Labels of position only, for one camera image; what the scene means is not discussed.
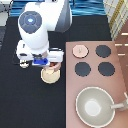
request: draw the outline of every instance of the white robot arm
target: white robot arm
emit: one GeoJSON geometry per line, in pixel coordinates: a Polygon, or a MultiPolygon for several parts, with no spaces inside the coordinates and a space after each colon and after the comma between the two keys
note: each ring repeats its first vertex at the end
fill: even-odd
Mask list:
{"type": "Polygon", "coordinates": [[[49,62],[62,62],[61,49],[49,50],[48,32],[65,32],[72,24],[72,13],[68,0],[45,0],[29,2],[18,19],[22,40],[17,45],[20,60],[33,61],[36,66],[47,66],[49,62]]]}

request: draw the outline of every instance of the table surface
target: table surface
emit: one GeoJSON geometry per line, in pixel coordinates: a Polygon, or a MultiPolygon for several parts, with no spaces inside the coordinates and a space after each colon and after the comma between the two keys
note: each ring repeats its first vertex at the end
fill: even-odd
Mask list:
{"type": "MultiPolygon", "coordinates": [[[[115,103],[120,103],[125,99],[126,87],[122,75],[115,42],[113,41],[81,41],[66,43],[66,128],[89,128],[78,117],[75,110],[75,100],[81,90],[94,86],[106,90],[115,103]],[[72,49],[76,45],[85,45],[89,49],[89,54],[82,59],[76,58],[72,54],[72,49]],[[99,57],[95,50],[98,45],[107,45],[111,48],[111,55],[106,58],[99,57]],[[91,72],[86,77],[78,76],[74,67],[78,62],[86,62],[91,67],[91,72]],[[115,67],[115,73],[106,77],[99,73],[98,65],[101,62],[110,62],[115,67]]],[[[128,128],[128,111],[116,111],[113,121],[106,128],[128,128]]]]}

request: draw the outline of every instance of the black surface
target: black surface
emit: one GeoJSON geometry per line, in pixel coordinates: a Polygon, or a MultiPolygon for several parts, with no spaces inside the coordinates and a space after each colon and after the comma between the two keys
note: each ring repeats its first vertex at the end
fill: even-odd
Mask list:
{"type": "Polygon", "coordinates": [[[0,49],[2,47],[2,42],[4,39],[5,30],[6,30],[5,26],[0,26],[0,49]]]}
{"type": "Polygon", "coordinates": [[[100,63],[98,70],[103,76],[112,76],[115,72],[114,66],[109,62],[100,63]]]}
{"type": "Polygon", "coordinates": [[[96,54],[102,58],[106,58],[111,55],[111,49],[106,45],[99,45],[96,48],[96,54]]]}
{"type": "Polygon", "coordinates": [[[90,71],[91,68],[86,62],[79,62],[75,65],[75,72],[78,76],[87,76],[89,75],[90,71]]]}
{"type": "MultiPolygon", "coordinates": [[[[65,52],[66,41],[111,40],[106,17],[73,17],[66,33],[49,32],[50,46],[65,52]]],[[[65,54],[61,78],[49,86],[41,80],[41,68],[11,64],[19,39],[17,17],[10,17],[0,54],[0,128],[66,128],[65,54]]]]}

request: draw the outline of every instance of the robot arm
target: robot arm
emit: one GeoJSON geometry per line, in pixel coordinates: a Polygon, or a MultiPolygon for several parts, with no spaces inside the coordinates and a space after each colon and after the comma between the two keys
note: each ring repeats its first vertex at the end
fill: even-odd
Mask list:
{"type": "Polygon", "coordinates": [[[27,3],[18,19],[22,40],[17,45],[17,57],[20,60],[33,60],[33,65],[35,60],[42,61],[44,58],[48,60],[46,65],[49,62],[62,62],[64,53],[61,49],[49,50],[47,31],[65,32],[71,23],[68,0],[27,3]]]}

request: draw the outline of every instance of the black table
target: black table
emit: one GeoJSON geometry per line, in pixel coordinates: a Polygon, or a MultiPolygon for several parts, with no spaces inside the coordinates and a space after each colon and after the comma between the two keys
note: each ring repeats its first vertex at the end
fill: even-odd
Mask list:
{"type": "MultiPolygon", "coordinates": [[[[11,63],[20,39],[17,17],[7,20],[0,51],[0,128],[66,128],[65,55],[61,78],[53,85],[41,80],[41,68],[22,69],[11,63]]],[[[107,16],[73,17],[65,33],[49,32],[50,47],[65,51],[67,41],[110,41],[107,16]]]]}

